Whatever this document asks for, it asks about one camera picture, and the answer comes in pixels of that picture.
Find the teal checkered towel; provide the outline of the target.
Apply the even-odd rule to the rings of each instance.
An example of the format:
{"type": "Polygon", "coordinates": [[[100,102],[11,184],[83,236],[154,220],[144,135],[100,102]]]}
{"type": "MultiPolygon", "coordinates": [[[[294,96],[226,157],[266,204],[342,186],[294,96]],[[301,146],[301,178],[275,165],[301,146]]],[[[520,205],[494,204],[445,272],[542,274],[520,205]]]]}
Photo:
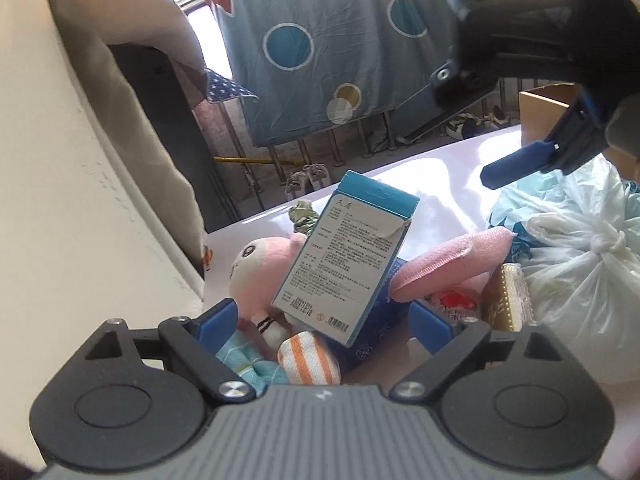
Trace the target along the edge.
{"type": "Polygon", "coordinates": [[[258,396],[271,386],[288,384],[288,378],[280,365],[267,360],[258,345],[239,330],[217,351],[216,357],[252,386],[258,396]]]}

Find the pink round-head plush doll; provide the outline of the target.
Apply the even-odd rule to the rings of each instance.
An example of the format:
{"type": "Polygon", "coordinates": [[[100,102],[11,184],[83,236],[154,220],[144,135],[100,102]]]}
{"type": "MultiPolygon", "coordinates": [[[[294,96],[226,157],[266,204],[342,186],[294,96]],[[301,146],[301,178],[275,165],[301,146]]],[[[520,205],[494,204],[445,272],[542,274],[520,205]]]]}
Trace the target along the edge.
{"type": "Polygon", "coordinates": [[[278,320],[273,307],[288,272],[306,242],[306,235],[272,236],[249,242],[236,256],[229,275],[229,296],[239,318],[255,325],[266,345],[277,351],[290,331],[278,320]]]}

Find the orange striped cloth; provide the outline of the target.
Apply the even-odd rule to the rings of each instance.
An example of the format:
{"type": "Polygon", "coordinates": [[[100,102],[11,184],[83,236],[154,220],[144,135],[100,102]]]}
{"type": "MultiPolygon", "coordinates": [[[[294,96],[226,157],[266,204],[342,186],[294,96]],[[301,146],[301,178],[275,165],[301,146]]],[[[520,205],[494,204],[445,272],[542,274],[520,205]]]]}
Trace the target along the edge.
{"type": "Polygon", "coordinates": [[[292,385],[339,385],[340,366],[317,334],[300,332],[283,341],[278,362],[292,385]]]}

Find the red white snack packet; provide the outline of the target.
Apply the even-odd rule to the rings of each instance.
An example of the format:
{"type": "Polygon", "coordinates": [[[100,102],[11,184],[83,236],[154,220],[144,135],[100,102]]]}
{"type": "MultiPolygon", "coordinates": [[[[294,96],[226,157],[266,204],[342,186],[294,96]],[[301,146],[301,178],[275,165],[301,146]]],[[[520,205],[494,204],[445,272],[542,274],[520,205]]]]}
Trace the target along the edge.
{"type": "Polygon", "coordinates": [[[425,297],[427,305],[451,322],[480,317],[480,294],[473,289],[454,287],[425,297]]]}

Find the dark blue patterned box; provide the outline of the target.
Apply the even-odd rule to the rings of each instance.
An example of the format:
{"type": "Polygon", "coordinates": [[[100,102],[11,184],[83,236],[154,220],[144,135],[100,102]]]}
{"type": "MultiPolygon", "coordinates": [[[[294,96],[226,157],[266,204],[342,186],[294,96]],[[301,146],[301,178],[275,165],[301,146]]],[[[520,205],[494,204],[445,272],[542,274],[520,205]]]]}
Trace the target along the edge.
{"type": "Polygon", "coordinates": [[[343,374],[365,361],[390,331],[407,317],[410,304],[390,298],[390,280],[406,263],[404,259],[395,259],[372,304],[368,318],[362,323],[361,330],[350,347],[344,347],[328,336],[321,335],[343,374]]]}

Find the gold wrapped box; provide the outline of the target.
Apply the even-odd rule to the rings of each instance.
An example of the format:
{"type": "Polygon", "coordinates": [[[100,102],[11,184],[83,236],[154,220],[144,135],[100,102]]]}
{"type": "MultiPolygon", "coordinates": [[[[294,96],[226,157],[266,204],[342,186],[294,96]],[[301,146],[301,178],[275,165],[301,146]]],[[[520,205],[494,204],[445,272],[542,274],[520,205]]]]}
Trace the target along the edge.
{"type": "Polygon", "coordinates": [[[518,263],[503,263],[480,295],[482,320],[494,330],[519,332],[534,319],[526,278],[518,263]]]}

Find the white tied plastic bag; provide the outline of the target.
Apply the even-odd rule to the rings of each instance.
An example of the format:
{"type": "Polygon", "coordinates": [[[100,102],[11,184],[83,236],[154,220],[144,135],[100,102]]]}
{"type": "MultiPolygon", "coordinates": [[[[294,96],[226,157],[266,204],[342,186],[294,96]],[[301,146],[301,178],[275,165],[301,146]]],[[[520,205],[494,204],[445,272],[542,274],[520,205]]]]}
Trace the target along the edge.
{"type": "Polygon", "coordinates": [[[603,156],[501,189],[491,226],[514,233],[534,318],[607,385],[639,378],[639,188],[603,156]]]}

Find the blue white printed box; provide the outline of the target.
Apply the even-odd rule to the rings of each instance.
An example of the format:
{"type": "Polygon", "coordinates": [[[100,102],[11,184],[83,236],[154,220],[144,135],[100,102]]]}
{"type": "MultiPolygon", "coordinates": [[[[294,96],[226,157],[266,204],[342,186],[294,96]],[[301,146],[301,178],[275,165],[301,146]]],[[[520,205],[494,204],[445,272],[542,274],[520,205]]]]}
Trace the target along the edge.
{"type": "Polygon", "coordinates": [[[410,193],[347,171],[294,259],[273,307],[352,346],[419,202],[410,193]]]}

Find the green tie-dye scrunchie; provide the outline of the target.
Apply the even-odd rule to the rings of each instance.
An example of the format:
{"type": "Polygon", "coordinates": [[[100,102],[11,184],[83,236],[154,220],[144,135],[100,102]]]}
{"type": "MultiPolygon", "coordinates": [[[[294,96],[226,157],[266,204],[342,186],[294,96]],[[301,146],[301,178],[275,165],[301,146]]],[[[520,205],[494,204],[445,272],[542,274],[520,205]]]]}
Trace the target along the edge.
{"type": "Polygon", "coordinates": [[[309,235],[319,221],[318,212],[310,200],[296,200],[288,210],[288,218],[293,223],[294,232],[309,235]]]}

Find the pair of slippers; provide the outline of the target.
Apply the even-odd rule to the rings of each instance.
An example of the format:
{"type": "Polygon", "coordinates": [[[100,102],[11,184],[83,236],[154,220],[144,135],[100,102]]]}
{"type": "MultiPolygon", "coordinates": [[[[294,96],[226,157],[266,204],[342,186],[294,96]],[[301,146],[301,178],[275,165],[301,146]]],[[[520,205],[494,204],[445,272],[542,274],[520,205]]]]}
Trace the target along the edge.
{"type": "Polygon", "coordinates": [[[285,182],[285,195],[290,200],[308,193],[322,190],[332,184],[329,170],[323,164],[305,165],[302,170],[292,172],[285,182]]]}

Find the blue patterned hanging sheet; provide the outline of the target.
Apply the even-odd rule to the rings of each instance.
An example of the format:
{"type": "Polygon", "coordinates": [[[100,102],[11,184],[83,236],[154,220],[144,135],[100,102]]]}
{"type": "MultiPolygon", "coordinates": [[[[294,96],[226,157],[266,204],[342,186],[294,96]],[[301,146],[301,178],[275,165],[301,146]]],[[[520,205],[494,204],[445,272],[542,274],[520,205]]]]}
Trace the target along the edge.
{"type": "Polygon", "coordinates": [[[442,0],[208,0],[258,148],[388,113],[411,136],[446,113],[431,73],[452,40],[442,0]]]}

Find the beige curtain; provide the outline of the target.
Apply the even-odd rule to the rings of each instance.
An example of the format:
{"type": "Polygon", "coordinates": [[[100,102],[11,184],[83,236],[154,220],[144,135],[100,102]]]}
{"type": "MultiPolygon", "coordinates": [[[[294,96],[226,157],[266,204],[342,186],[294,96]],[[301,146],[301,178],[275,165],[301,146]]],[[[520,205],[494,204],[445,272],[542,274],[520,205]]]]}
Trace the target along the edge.
{"type": "Polygon", "coordinates": [[[201,287],[205,228],[191,183],[78,6],[72,0],[48,3],[107,160],[169,261],[191,287],[201,287]]]}

